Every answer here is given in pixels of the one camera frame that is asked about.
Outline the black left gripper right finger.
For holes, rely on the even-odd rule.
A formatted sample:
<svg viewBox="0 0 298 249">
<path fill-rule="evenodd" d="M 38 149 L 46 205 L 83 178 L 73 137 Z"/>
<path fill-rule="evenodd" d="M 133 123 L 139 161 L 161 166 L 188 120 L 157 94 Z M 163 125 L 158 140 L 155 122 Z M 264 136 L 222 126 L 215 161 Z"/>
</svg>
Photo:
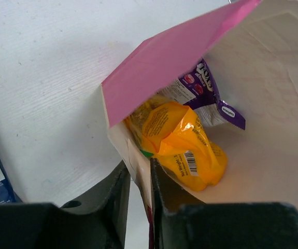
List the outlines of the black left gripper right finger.
<svg viewBox="0 0 298 249">
<path fill-rule="evenodd" d="M 150 248 L 298 248 L 298 210 L 281 202 L 207 204 L 150 160 Z"/>
</svg>

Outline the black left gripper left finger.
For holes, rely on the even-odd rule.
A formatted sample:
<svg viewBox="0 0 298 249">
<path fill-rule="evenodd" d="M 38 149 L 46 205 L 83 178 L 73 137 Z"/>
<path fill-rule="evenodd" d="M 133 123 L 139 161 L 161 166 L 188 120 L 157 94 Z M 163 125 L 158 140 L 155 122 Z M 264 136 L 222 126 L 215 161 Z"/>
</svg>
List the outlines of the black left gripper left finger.
<svg viewBox="0 0 298 249">
<path fill-rule="evenodd" d="M 62 207 L 0 205 L 0 248 L 124 248 L 130 174 L 121 161 Z"/>
</svg>

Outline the orange mango gummy bag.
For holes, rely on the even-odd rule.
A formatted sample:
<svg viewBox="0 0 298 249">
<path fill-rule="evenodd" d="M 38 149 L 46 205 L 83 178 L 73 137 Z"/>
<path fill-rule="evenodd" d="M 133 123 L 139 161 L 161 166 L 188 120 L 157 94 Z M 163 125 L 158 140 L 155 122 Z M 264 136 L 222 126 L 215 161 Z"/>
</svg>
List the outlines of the orange mango gummy bag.
<svg viewBox="0 0 298 249">
<path fill-rule="evenodd" d="M 208 139 L 189 106 L 157 94 L 135 109 L 124 123 L 141 153 L 157 159 L 167 174 L 191 190 L 202 191 L 222 179 L 227 156 Z"/>
</svg>

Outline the purple Fox's candy bag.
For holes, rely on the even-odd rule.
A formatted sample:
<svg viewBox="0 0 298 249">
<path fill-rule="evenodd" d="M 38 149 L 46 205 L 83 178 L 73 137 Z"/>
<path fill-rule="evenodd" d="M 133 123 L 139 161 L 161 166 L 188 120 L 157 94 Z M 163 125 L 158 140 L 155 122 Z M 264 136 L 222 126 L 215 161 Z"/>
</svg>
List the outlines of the purple Fox's candy bag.
<svg viewBox="0 0 298 249">
<path fill-rule="evenodd" d="M 245 118 L 220 98 L 215 79 L 204 59 L 158 93 L 189 106 L 205 127 L 229 122 L 242 130 L 246 128 Z"/>
</svg>

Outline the cream pink paper cake bag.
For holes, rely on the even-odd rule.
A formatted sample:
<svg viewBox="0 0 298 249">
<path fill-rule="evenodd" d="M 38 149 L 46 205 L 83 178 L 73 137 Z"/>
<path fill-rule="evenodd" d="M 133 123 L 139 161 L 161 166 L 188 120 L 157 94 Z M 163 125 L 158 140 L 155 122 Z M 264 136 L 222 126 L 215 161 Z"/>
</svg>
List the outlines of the cream pink paper cake bag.
<svg viewBox="0 0 298 249">
<path fill-rule="evenodd" d="M 298 1 L 236 1 L 143 41 L 103 82 L 108 135 L 152 216 L 150 160 L 124 119 L 204 59 L 220 98 L 246 120 L 207 127 L 229 163 L 207 204 L 281 202 L 298 210 Z"/>
</svg>

